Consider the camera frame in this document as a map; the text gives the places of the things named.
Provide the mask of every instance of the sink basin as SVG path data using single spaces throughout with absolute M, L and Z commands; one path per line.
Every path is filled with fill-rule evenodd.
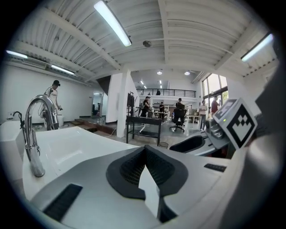
M 46 173 L 41 178 L 33 176 L 28 157 L 24 153 L 23 185 L 28 200 L 46 184 L 85 160 L 137 147 L 93 134 L 80 127 L 37 132 L 36 136 L 41 149 L 40 160 Z

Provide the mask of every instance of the recessed light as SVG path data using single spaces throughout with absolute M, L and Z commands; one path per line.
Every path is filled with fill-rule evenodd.
M 24 54 L 21 54 L 21 53 L 18 53 L 18 52 L 13 52 L 13 51 L 9 51 L 9 50 L 6 50 L 6 52 L 11 54 L 11 55 L 16 55 L 16 56 L 19 56 L 19 57 L 22 57 L 22 58 L 25 58 L 25 59 L 28 58 L 28 56 L 26 56 Z

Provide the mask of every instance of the black metal table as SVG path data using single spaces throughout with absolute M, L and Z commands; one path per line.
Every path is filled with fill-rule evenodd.
M 160 134 L 161 134 L 161 124 L 162 124 L 162 120 L 161 119 L 126 116 L 126 121 L 127 121 L 126 143 L 128 143 L 128 135 L 132 134 L 132 139 L 134 139 L 134 135 L 141 135 L 141 136 L 150 137 L 150 138 L 157 138 L 158 139 L 157 140 L 157 146 L 159 146 Z M 133 123 L 132 131 L 129 131 L 129 123 Z M 145 135 L 145 134 L 135 133 L 134 132 L 135 123 L 143 123 L 143 124 L 150 124 L 150 125 L 157 125 L 157 126 L 159 126 L 158 136 L 152 136 L 152 135 Z

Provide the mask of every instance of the person in red shirt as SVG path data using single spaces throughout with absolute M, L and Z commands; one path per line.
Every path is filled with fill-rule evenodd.
M 219 103 L 217 102 L 217 100 L 218 100 L 218 97 L 215 96 L 213 102 L 211 103 L 211 116 L 213 116 L 213 114 L 214 114 L 215 112 L 217 112 L 218 109 L 219 109 L 219 108 L 218 108 Z

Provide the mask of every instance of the black railing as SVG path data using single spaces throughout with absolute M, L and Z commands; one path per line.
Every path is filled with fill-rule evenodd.
M 139 89 L 137 88 L 138 95 L 157 95 L 158 89 Z M 179 90 L 179 89 L 159 89 L 160 95 L 177 96 L 177 97 L 196 97 L 196 91 Z

